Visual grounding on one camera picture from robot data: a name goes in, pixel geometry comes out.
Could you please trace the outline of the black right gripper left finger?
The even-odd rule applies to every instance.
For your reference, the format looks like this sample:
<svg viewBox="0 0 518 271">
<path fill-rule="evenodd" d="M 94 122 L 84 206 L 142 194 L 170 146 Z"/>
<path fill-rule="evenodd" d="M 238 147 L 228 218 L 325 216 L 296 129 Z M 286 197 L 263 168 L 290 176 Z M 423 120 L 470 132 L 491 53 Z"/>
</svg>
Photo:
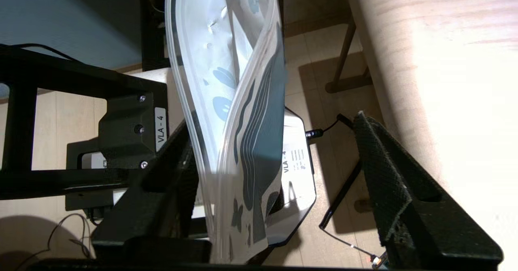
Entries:
<svg viewBox="0 0 518 271">
<path fill-rule="evenodd" d="M 181 122 L 157 158 L 137 173 L 92 235 L 94 247 L 119 247 L 137 237 L 188 234 L 199 175 L 189 130 Z"/>
</svg>

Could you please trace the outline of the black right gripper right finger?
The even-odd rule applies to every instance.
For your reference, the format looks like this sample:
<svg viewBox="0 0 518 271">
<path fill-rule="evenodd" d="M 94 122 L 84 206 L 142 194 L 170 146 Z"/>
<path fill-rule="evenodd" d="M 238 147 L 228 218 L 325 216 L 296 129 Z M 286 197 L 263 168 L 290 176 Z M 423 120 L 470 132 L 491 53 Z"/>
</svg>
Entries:
<svg viewBox="0 0 518 271">
<path fill-rule="evenodd" d="M 499 265 L 501 247 L 373 118 L 354 131 L 380 243 L 391 265 Z"/>
</svg>

